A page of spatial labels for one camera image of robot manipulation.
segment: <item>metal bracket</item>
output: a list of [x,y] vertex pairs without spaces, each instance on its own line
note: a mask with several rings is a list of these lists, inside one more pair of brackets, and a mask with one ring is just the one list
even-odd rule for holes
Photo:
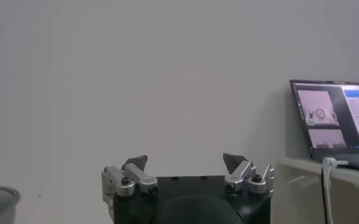
[[131,179],[125,177],[115,166],[106,167],[103,171],[102,178],[103,176],[105,177],[106,184],[106,187],[102,187],[104,194],[105,191],[106,194],[117,193],[120,197],[129,197],[134,194],[135,183]]
[[124,166],[124,174],[138,183],[142,193],[153,194],[158,191],[157,178],[147,175],[133,163]]
[[243,190],[244,181],[251,177],[256,171],[256,167],[249,161],[242,161],[240,165],[224,178],[224,187],[227,192],[234,194]]
[[274,192],[274,168],[268,165],[263,175],[254,175],[248,180],[248,186],[251,193],[269,194]]

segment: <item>screw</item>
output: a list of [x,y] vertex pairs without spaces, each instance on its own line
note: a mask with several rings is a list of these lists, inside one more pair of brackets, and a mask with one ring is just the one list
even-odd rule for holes
[[255,175],[252,177],[252,181],[255,182],[255,183],[260,183],[260,182],[262,182],[262,177],[261,177],[261,175],[255,174]]
[[230,193],[230,194],[232,194],[232,193],[235,191],[235,189],[233,188],[233,186],[232,186],[231,184],[227,184],[227,185],[225,186],[225,189],[226,189],[226,191],[227,191],[228,193]]
[[151,194],[156,194],[158,191],[159,191],[159,187],[158,187],[158,186],[152,186],[152,187],[149,189],[149,193],[151,193]]
[[121,185],[128,185],[128,184],[130,184],[130,179],[127,177],[123,177],[121,179]]

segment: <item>laptop screen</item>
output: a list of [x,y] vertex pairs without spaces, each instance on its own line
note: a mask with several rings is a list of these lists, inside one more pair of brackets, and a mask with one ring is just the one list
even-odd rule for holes
[[311,149],[359,150],[359,84],[291,81]]

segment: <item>white table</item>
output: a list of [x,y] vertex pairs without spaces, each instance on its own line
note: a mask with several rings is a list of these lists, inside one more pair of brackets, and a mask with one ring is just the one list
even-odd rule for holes
[[[306,159],[293,159],[284,157],[279,160],[279,163],[306,172],[311,172],[317,175],[321,174],[321,163]],[[331,171],[331,177],[337,180],[352,183],[354,186],[359,187],[359,171],[352,169],[336,168]]]

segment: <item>silver metal part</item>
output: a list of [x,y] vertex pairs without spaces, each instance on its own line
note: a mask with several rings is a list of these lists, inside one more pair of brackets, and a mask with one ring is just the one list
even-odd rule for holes
[[145,194],[154,193],[157,190],[157,178],[149,176],[133,163],[126,164],[124,167],[125,176],[131,178],[140,187],[140,191]]
[[115,166],[106,167],[105,170],[106,184],[114,185],[115,191],[120,197],[132,196],[135,192],[135,183],[126,178],[123,173]]
[[107,204],[108,213],[112,218],[114,217],[114,196],[117,194],[120,197],[132,196],[135,192],[135,183],[124,176],[124,174],[115,166],[105,167],[101,172],[102,177],[102,199]]
[[248,186],[251,193],[272,195],[274,192],[274,168],[268,165],[262,176],[254,175],[248,180]]
[[244,180],[250,177],[255,170],[253,169],[254,165],[252,162],[243,161],[240,165],[228,176],[225,176],[225,188],[230,193],[234,194],[236,192],[243,190]]
[[254,180],[254,177],[251,177],[248,180],[248,188],[250,192],[254,194],[264,194],[267,192],[266,182],[263,179],[261,179],[260,182],[257,182]]
[[254,165],[252,165],[251,170],[249,171],[247,177],[248,177],[248,178],[249,178],[249,177],[252,177],[252,176],[254,176],[255,174],[257,174],[257,167],[254,166]]

